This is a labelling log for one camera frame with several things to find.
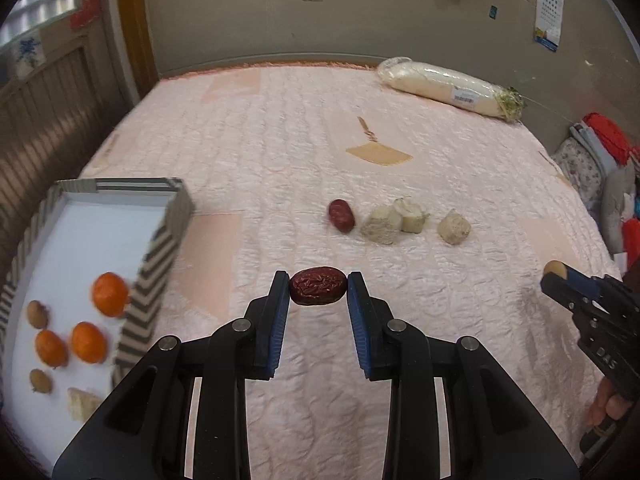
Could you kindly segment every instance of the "red date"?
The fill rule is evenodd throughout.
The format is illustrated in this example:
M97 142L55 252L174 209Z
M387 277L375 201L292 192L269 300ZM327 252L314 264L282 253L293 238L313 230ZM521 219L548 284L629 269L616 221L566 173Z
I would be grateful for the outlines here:
M347 277L333 267L313 267L296 272L289 280L289 295L298 305L326 305L343 297Z
M356 219L346 200L338 199L329 204L329 221L341 233L351 232Z

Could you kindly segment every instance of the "red cloth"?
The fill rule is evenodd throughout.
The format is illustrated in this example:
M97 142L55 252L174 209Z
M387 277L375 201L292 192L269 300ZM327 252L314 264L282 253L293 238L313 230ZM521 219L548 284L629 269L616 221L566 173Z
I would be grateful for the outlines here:
M622 224L622 241L626 253L626 268L640 256L640 220L631 218Z
M593 128L600 142L620 166L629 160L631 146L626 140L625 133L608 117L597 113L585 115L583 121Z

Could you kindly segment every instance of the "beige wall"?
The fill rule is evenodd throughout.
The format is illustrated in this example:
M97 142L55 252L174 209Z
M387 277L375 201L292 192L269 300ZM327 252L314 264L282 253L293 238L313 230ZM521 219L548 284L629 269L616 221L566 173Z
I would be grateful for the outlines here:
M277 53L409 56L519 89L549 150L594 110L640 140L640 66L605 0L564 0L556 53L532 40L536 0L146 2L161 75Z

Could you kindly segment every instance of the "tray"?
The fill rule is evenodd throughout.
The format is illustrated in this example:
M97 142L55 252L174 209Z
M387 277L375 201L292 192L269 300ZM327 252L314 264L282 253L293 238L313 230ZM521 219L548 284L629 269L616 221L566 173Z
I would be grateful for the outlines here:
M2 417L25 454L50 472L82 423L67 411L69 387L105 398L146 353L162 294L193 212L182 181L169 178L64 180L40 203L18 246L0 292ZM113 271L130 287L122 318L103 316L90 287ZM38 330L24 308L39 300L49 309L49 329L63 340L80 321L100 328L109 354L89 365L70 353L52 370L37 357ZM44 370L53 391L31 391L29 371Z

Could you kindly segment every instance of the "window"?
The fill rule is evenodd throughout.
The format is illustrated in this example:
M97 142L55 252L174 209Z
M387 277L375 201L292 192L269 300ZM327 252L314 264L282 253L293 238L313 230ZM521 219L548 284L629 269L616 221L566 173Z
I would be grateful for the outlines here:
M80 0L19 0L0 28L0 46L76 10Z

